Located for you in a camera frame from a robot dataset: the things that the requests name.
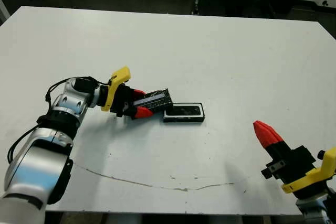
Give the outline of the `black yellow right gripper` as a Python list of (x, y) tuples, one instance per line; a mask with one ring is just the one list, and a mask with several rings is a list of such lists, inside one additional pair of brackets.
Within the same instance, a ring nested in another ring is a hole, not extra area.
[(322, 165), (316, 168), (316, 159), (303, 145), (291, 149), (282, 137), (262, 121), (253, 123), (257, 139), (271, 157), (271, 162), (261, 171), (269, 179), (283, 182), (282, 190), (297, 199), (307, 199), (328, 193), (327, 180), (335, 176), (335, 148), (320, 153)]

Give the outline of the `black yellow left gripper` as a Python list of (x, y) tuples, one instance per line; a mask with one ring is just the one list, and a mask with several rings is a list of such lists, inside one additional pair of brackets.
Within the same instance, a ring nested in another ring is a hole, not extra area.
[[(115, 71), (108, 84), (100, 86), (100, 107), (102, 111), (115, 113), (117, 117), (123, 116), (125, 108), (134, 99), (142, 99), (145, 92), (131, 89), (125, 83), (131, 78), (130, 69), (125, 66)], [(130, 117), (133, 119), (149, 118), (154, 112), (146, 107), (132, 107)]]

